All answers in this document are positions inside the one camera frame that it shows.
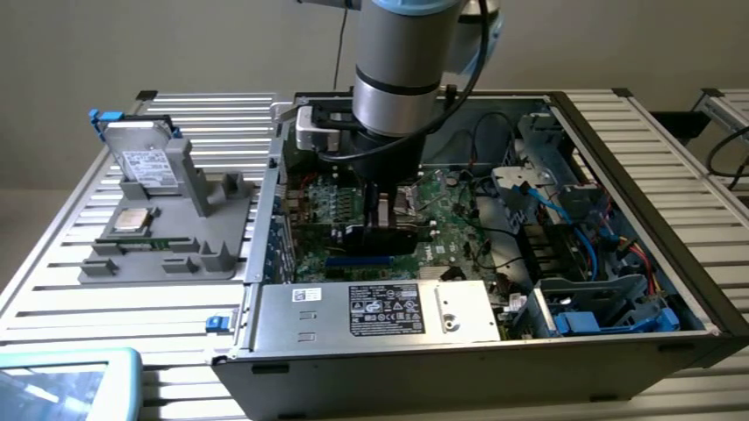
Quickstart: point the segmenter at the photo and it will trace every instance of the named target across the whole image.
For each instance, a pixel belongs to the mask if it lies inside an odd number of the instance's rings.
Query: white wall
[[[505,10],[482,88],[623,86],[684,108],[704,86],[749,87],[746,0],[505,0]],[[295,0],[5,0],[0,187],[69,188],[100,148],[88,108],[123,109],[141,89],[330,89],[340,17]]]

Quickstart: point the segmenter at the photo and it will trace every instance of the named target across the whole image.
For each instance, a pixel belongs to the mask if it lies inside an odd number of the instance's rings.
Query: gray parts holder
[[[190,158],[186,139],[171,139],[166,155],[179,196],[150,196],[123,179],[123,198],[80,265],[81,283],[188,282],[234,277],[250,213],[252,185],[242,173],[208,182]],[[123,225],[123,212],[131,218]]]

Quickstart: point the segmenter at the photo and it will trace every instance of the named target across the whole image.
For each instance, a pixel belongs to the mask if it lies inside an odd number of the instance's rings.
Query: warning label
[[[415,283],[348,287],[348,304],[354,336],[425,333],[419,286]]]
[[[175,172],[164,151],[123,151],[121,156],[143,187],[176,187]]]

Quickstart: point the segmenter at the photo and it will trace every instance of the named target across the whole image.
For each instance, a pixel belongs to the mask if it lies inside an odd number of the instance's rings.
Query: blue cable
[[[563,208],[561,208],[559,206],[557,206],[555,204],[553,204],[551,201],[549,199],[546,199],[543,196],[541,196],[541,193],[538,193],[538,190],[529,189],[527,194],[538,202],[541,202],[546,208],[554,209],[569,225],[573,224],[573,219],[567,215],[566,210]],[[585,251],[587,252],[587,255],[590,256],[590,261],[591,261],[591,264],[593,264],[591,281],[594,281],[595,276],[598,276],[598,256],[595,256],[595,251],[593,250],[593,244],[590,244],[590,240],[587,239],[587,237],[585,236],[585,234],[579,230],[579,228],[574,228],[574,235],[577,236],[577,238],[583,243]]]

